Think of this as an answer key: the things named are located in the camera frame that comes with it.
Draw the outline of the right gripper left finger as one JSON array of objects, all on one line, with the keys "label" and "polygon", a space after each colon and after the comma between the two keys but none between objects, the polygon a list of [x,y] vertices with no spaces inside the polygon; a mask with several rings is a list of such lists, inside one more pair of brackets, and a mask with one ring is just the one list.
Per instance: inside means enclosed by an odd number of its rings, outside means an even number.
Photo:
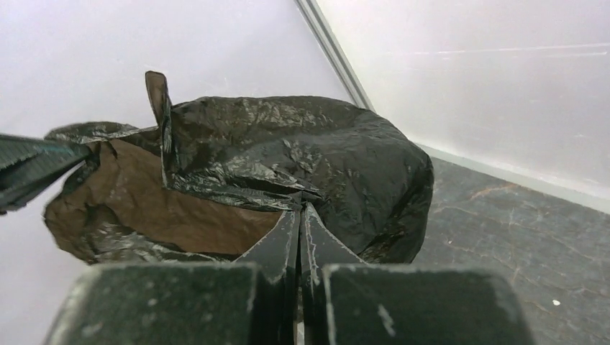
[{"label": "right gripper left finger", "polygon": [[230,263],[89,267],[46,344],[295,344],[300,216]]}]

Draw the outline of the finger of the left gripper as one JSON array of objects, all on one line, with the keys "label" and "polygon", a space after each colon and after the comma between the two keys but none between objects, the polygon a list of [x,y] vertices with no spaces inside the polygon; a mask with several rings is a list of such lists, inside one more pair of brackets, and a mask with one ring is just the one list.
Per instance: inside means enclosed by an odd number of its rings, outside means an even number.
[{"label": "finger of the left gripper", "polygon": [[25,207],[91,155],[84,144],[1,135],[1,214]]}]

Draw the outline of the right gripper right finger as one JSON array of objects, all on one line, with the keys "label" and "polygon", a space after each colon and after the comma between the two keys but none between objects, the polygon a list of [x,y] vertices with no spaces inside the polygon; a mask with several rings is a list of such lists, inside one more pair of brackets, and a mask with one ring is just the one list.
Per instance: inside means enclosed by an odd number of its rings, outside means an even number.
[{"label": "right gripper right finger", "polygon": [[307,204],[300,344],[533,344],[510,284],[473,267],[370,264]]}]

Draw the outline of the black trash bag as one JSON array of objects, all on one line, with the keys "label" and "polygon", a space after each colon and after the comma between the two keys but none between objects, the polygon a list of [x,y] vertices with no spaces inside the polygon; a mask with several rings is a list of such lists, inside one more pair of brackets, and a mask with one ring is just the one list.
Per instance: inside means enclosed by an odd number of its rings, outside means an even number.
[{"label": "black trash bag", "polygon": [[367,262],[410,263],[422,248],[433,164],[389,120],[321,96],[174,104],[155,71],[145,85],[154,127],[99,121],[48,133],[91,151],[43,213],[62,250],[95,263],[139,235],[234,258],[305,203]]}]

